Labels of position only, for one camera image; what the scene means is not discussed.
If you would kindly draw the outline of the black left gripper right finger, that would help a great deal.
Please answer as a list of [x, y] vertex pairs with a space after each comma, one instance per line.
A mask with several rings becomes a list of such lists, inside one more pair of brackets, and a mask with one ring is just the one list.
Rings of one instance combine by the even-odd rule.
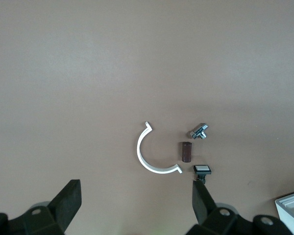
[[291, 235], [292, 232], [278, 218], [257, 215], [248, 221], [233, 210], [219, 207], [211, 197], [206, 186], [198, 180], [193, 181], [193, 210], [197, 224], [188, 235]]

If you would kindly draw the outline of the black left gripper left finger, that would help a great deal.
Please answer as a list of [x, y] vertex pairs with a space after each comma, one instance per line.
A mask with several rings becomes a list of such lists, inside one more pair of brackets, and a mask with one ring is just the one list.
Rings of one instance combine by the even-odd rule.
[[64, 235], [82, 204], [80, 180], [70, 180], [50, 201], [14, 219], [0, 212], [0, 235]]

